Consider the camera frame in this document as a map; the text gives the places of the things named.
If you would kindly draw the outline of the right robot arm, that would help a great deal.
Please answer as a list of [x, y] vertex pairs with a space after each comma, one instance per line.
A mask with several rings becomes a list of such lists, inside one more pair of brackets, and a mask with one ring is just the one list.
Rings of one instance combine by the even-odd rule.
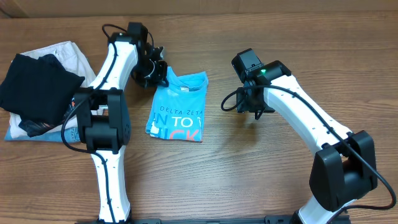
[[257, 56], [237, 56], [232, 62], [243, 87], [236, 91], [239, 113], [278, 112], [313, 154], [311, 199], [293, 215], [270, 216], [269, 222], [349, 223], [341, 213], [377, 187], [374, 141], [366, 131], [353, 133], [301, 88], [280, 61], [264, 64]]

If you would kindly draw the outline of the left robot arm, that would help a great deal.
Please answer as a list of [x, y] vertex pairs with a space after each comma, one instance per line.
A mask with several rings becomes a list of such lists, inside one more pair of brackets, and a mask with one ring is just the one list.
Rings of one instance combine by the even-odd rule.
[[163, 47], [140, 22], [107, 35], [108, 54], [95, 80], [75, 93], [74, 114], [84, 153], [90, 154], [98, 180], [100, 210], [96, 223], [132, 223], [127, 197], [124, 153], [131, 121], [124, 96], [130, 78], [146, 88], [167, 87]]

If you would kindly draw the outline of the light blue t-shirt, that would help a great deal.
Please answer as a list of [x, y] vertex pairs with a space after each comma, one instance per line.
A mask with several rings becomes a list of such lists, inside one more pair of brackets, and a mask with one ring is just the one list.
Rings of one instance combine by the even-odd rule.
[[205, 124], [206, 72], [176, 75], [167, 68], [168, 87], [159, 86], [152, 100], [146, 133], [153, 138], [201, 142]]

